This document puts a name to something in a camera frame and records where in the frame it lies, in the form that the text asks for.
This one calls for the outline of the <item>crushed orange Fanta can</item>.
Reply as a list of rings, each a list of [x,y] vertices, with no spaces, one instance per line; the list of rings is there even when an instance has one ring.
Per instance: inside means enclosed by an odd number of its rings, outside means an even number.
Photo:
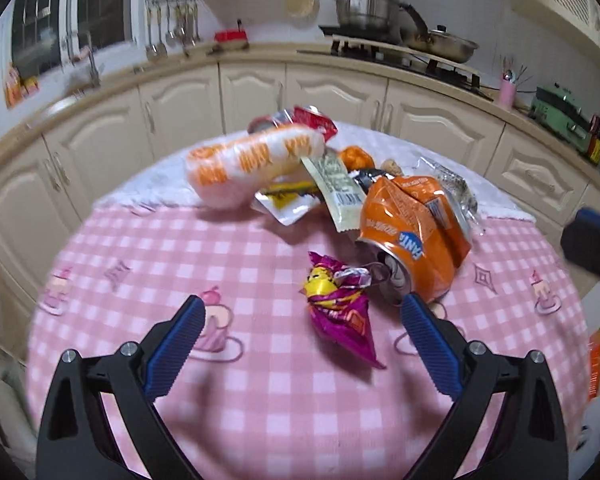
[[[430,176],[376,178],[356,241],[388,269],[390,294],[402,298],[414,292],[427,304],[450,290],[471,250],[460,204]]]

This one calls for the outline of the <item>purple yellow candy wrapper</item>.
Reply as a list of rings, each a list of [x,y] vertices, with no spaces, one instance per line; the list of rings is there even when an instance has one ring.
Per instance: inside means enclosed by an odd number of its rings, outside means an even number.
[[[380,262],[349,266],[329,255],[309,252],[311,269],[301,289],[318,336],[338,344],[367,365],[384,370],[377,359],[370,327],[368,290],[385,283],[388,268]]]

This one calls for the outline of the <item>green white snack wrapper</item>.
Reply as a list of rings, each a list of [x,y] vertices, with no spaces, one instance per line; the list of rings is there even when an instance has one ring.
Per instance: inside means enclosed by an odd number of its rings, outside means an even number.
[[[322,193],[336,231],[358,230],[366,195],[340,158],[327,152],[321,158],[302,157],[301,161]]]

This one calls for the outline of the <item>crushed red cola can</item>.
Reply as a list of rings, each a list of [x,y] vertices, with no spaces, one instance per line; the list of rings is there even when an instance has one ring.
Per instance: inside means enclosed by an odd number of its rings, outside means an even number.
[[[338,128],[335,123],[315,106],[294,106],[278,112],[254,118],[247,127],[249,134],[279,128],[290,124],[304,125],[320,132],[326,141],[336,136]]]

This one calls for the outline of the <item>orange white plastic bag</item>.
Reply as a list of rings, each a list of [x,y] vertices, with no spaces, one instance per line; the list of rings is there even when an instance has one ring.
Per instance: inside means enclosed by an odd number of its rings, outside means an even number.
[[[187,181],[204,206],[229,210],[249,203],[275,179],[291,174],[305,157],[320,158],[324,134],[289,124],[189,151]]]

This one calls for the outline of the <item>chrome kitchen faucet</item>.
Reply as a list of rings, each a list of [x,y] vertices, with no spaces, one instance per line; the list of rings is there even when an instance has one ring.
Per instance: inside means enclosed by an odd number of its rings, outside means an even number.
[[[73,67],[69,77],[72,90],[97,89],[102,84],[95,60],[92,35],[88,30],[73,30],[66,37],[68,62]]]

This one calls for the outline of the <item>kitchen window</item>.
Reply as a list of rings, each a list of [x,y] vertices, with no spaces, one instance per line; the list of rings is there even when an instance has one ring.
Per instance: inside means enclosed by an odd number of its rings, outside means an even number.
[[[10,62],[24,79],[132,40],[131,0],[15,0]]]

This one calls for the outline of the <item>green rice cooker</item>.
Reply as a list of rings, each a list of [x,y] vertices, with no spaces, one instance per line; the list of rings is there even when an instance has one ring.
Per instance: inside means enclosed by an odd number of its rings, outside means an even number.
[[[529,117],[585,154],[591,142],[590,121],[581,112],[571,91],[554,84],[553,87],[536,88]]]

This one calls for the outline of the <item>clear plastic wrapper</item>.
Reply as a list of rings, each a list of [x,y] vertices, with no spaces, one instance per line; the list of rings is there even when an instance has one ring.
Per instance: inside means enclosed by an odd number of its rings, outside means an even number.
[[[458,223],[468,238],[486,234],[478,215],[478,200],[462,176],[425,156],[419,156],[416,168],[436,178],[445,188],[452,209],[462,215]]]

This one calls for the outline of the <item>pink utensil cup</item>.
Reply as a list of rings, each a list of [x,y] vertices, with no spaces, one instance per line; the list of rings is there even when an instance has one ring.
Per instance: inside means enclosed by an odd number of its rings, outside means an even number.
[[[510,79],[503,78],[498,90],[496,104],[503,110],[512,110],[516,100],[517,87]]]

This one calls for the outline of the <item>steel wok with lid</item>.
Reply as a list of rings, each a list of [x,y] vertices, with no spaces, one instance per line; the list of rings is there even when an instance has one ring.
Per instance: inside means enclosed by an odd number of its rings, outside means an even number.
[[[452,35],[444,26],[430,28],[414,6],[408,3],[401,2],[400,10],[408,14],[415,25],[413,30],[404,27],[400,29],[402,44],[405,47],[455,63],[467,62],[479,49],[475,41]]]

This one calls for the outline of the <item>black gas stove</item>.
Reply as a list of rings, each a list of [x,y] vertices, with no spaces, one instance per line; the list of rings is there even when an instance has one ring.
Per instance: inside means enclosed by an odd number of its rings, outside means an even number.
[[[457,63],[440,56],[420,52],[408,47],[386,44],[368,39],[329,36],[327,50],[317,48],[298,49],[299,54],[346,58],[356,62],[378,64],[395,70],[404,70],[450,84],[475,96],[493,102],[493,96],[486,92],[479,73],[463,63]]]

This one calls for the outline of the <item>orange tangerine peel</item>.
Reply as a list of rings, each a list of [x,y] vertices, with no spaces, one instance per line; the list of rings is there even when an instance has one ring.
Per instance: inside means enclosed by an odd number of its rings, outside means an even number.
[[[347,146],[338,157],[349,172],[376,167],[373,157],[357,145]]]

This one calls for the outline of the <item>stainless steel steamer pot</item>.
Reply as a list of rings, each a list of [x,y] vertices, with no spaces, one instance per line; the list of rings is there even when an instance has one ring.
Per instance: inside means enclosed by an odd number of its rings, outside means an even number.
[[[401,0],[332,0],[340,27],[388,32],[398,19]]]

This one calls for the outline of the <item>round woven trivet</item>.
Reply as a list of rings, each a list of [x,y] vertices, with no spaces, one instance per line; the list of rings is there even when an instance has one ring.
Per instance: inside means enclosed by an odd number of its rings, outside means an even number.
[[[288,18],[308,18],[316,0],[285,0],[285,12]]]

